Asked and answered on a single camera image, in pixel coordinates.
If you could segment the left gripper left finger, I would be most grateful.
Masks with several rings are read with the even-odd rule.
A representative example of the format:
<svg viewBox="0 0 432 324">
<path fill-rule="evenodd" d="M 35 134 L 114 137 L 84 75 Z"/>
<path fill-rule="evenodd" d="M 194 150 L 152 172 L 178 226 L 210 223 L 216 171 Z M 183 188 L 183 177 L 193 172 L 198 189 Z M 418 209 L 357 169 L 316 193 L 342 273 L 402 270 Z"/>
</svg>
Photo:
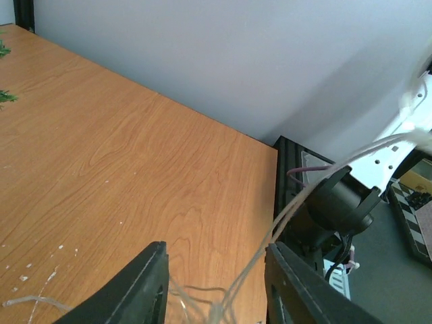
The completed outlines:
<svg viewBox="0 0 432 324">
<path fill-rule="evenodd" d="M 169 286 L 165 242 L 151 242 L 90 298 L 57 323 L 164 323 Z"/>
</svg>

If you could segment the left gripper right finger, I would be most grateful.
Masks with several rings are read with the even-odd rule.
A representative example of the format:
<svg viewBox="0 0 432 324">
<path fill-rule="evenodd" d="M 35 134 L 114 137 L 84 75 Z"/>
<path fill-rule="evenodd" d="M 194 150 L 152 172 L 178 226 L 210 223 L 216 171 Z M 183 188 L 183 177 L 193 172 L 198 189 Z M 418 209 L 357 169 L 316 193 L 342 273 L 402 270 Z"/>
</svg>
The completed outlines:
<svg viewBox="0 0 432 324">
<path fill-rule="evenodd" d="M 268 323 L 380 323 L 334 290 L 285 244 L 266 247 Z"/>
</svg>

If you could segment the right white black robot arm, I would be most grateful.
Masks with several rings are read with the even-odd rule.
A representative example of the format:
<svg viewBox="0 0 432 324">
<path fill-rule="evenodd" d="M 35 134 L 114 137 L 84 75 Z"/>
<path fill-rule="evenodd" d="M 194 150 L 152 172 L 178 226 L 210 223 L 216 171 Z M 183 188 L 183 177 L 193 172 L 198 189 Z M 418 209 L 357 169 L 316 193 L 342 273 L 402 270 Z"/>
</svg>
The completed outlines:
<svg viewBox="0 0 432 324">
<path fill-rule="evenodd" d="M 431 151 L 430 50 L 414 68 L 390 125 L 372 144 L 327 167 L 307 186 L 309 194 L 290 227 L 297 241 L 315 250 L 334 233 L 353 237 L 365 231 L 373 221 L 370 212 L 414 148 Z"/>
</svg>

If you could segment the small green christmas tree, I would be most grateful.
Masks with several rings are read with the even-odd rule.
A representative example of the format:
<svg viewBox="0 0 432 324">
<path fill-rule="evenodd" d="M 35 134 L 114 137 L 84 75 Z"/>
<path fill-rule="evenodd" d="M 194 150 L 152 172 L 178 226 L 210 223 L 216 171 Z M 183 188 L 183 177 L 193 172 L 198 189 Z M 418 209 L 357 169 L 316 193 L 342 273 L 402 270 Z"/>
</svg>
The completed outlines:
<svg viewBox="0 0 432 324">
<path fill-rule="evenodd" d="M 8 60 L 11 56 L 11 47 L 5 43 L 4 34 L 5 30 L 1 30 L 1 111 L 5 109 L 5 105 L 8 103 L 14 103 L 18 100 L 19 96 L 14 92 L 10 91 L 7 87 L 7 73 L 4 61 Z"/>
</svg>

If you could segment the checkered board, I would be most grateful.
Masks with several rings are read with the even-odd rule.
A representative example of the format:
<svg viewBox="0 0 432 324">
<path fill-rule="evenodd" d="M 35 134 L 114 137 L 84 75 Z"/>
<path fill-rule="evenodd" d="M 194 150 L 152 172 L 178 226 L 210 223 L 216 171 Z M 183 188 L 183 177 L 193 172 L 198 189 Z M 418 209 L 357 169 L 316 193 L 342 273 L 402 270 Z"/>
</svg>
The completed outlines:
<svg viewBox="0 0 432 324">
<path fill-rule="evenodd" d="M 388 187 L 392 211 L 412 256 L 431 266 L 431 158 L 409 157 Z"/>
</svg>

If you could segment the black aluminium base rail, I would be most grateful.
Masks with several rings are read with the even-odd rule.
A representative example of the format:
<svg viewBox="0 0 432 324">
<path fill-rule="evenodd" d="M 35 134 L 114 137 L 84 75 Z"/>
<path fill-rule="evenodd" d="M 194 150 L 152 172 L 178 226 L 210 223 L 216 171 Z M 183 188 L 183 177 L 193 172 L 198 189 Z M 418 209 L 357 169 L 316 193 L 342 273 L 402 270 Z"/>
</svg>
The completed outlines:
<svg viewBox="0 0 432 324">
<path fill-rule="evenodd" d="M 302 166 L 301 153 L 306 149 L 283 136 L 277 139 L 273 147 L 277 149 L 278 153 L 275 189 L 275 213 L 278 214 L 300 192 L 301 185 L 296 183 L 296 180 L 302 181 L 302 174 L 294 174 L 294 179 L 291 179 L 286 173 L 290 169 Z M 277 242 L 285 244 L 323 278 L 322 248 L 306 243 L 305 239 L 299 238 L 296 232 L 297 229 L 292 229 L 290 225 L 287 225 Z"/>
</svg>

